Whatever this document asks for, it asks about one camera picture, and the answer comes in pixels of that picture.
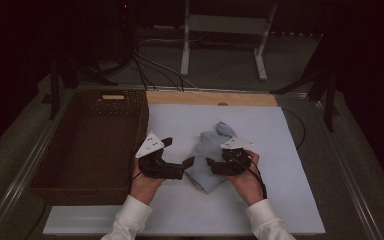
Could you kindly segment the black tripod stand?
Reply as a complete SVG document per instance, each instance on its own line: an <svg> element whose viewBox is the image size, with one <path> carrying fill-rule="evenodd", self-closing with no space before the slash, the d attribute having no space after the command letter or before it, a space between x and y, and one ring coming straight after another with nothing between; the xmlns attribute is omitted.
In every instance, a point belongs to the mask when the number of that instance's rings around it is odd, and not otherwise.
<svg viewBox="0 0 384 240"><path fill-rule="evenodd" d="M307 98L319 101L325 97L324 123L333 132L333 110L336 89L336 75L342 57L342 47L337 38L325 33L314 50L301 77L280 89L272 90L271 94L283 95L306 83L312 82Z"/></svg>
<svg viewBox="0 0 384 240"><path fill-rule="evenodd" d="M115 82L105 78L105 75L115 73L121 69L122 66L117 65L109 69L94 71L71 56L52 57L50 63L50 93L46 94L42 99L43 103L51 106L49 119L53 120L60 108L60 83L74 89L80 84L77 75L82 73L102 85L114 86Z"/></svg>

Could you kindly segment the white metal stand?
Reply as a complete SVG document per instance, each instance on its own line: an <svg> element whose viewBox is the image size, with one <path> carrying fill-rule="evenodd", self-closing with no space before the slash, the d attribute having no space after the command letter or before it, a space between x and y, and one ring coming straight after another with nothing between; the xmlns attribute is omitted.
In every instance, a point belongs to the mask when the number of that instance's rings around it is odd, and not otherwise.
<svg viewBox="0 0 384 240"><path fill-rule="evenodd" d="M264 18L198 15L190 13L190 0L185 0L184 40L180 74L182 76L187 76L189 73L189 34L191 31L248 34L261 36L261 43L254 49L253 54L258 78L260 81L266 81L268 77L264 64L263 53L266 47L276 10L277 5L272 4L270 6L268 16Z"/></svg>

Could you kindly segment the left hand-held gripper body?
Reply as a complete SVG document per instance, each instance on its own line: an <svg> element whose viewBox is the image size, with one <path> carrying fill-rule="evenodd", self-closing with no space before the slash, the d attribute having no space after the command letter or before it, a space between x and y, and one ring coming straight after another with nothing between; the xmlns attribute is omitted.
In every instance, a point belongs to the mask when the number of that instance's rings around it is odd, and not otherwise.
<svg viewBox="0 0 384 240"><path fill-rule="evenodd" d="M165 148L162 140L154 132L150 132L135 152L139 169L148 178L181 180L183 166L163 160Z"/></svg>

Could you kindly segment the light blue tank top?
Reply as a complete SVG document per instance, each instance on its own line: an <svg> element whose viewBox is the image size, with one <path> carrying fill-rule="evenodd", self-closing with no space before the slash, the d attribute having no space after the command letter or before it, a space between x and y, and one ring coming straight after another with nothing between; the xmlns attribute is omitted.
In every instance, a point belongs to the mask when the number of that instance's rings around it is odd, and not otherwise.
<svg viewBox="0 0 384 240"><path fill-rule="evenodd" d="M207 159L222 161L221 145L236 136L235 131L222 121L215 125L214 130L204 131L200 134L199 140L190 154L194 158L194 164L186 170L197 189L210 194L224 181L224 177L212 173Z"/></svg>

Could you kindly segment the wooden board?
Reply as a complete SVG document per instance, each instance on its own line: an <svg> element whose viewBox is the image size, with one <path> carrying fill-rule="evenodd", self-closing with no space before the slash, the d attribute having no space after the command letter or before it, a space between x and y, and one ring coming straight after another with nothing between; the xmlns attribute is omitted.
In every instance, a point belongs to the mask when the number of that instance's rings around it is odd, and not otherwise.
<svg viewBox="0 0 384 240"><path fill-rule="evenodd" d="M270 94L147 91L149 103L277 107Z"/></svg>

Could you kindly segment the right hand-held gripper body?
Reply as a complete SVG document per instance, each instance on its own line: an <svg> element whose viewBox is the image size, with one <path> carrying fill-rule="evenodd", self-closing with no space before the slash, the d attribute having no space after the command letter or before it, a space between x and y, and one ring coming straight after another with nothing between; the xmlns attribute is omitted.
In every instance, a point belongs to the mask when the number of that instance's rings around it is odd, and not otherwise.
<svg viewBox="0 0 384 240"><path fill-rule="evenodd" d="M212 161L212 173L223 176L236 176L247 170L252 157L245 151L253 143L238 137L232 137L220 145L222 162Z"/></svg>

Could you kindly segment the person's left hand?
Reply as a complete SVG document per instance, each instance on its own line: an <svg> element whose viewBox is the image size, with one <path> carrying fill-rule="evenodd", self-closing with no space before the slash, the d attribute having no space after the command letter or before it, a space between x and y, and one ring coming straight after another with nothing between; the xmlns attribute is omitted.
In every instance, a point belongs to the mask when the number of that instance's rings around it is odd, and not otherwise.
<svg viewBox="0 0 384 240"><path fill-rule="evenodd" d="M139 163L136 158L133 159L132 180L130 195L138 201L149 205L158 188L164 182L164 179L148 178L139 169Z"/></svg>

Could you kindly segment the person's right hand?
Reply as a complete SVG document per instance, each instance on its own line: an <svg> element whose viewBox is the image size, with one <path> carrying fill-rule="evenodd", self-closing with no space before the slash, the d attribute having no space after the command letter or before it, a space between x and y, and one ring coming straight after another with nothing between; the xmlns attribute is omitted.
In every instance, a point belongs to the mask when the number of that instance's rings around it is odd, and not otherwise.
<svg viewBox="0 0 384 240"><path fill-rule="evenodd" d="M234 186L245 203L251 206L264 200L266 193L263 191L262 177L258 169L259 155L250 150L247 150L247 154L252 158L250 168L240 175L227 176L226 179Z"/></svg>

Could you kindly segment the aluminium frame rail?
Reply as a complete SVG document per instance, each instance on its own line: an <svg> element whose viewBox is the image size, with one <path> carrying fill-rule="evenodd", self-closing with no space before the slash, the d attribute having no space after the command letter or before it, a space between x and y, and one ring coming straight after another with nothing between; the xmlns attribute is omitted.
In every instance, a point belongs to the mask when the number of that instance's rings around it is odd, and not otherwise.
<svg viewBox="0 0 384 240"><path fill-rule="evenodd" d="M325 136L330 148L334 153L335 160L338 164L339 173L343 179L345 187L347 188L350 199L366 232L368 240L384 240L384 236L381 233L373 217L373 214L369 209L367 201L351 171L351 168L348 165L344 152L340 148L336 137L328 129L324 122L325 108L320 101L311 102L311 107L316 114L316 120L323 132L323 135Z"/></svg>
<svg viewBox="0 0 384 240"><path fill-rule="evenodd" d="M232 90L232 89L211 89L211 88L193 88L186 87L181 89L176 87L156 86L156 87L144 87L140 85L88 85L81 84L77 87L78 89L86 90L146 90L162 92L174 92L174 93L234 93L234 94L273 94L275 98L292 98L292 99L305 99L308 93L305 92L287 92L284 94L270 93L269 91L260 90Z"/></svg>
<svg viewBox="0 0 384 240"><path fill-rule="evenodd" d="M23 195L72 94L72 90L61 94L61 110L54 120L49 119L51 107L42 103L40 95L0 138L0 228Z"/></svg>

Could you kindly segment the brown wicker basket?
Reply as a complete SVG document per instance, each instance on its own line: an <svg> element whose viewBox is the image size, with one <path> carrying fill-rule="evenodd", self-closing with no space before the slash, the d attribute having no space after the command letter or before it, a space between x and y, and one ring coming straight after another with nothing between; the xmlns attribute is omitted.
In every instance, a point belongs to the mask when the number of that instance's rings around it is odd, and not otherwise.
<svg viewBox="0 0 384 240"><path fill-rule="evenodd" d="M123 203L148 116L144 91L76 91L29 189L52 206Z"/></svg>

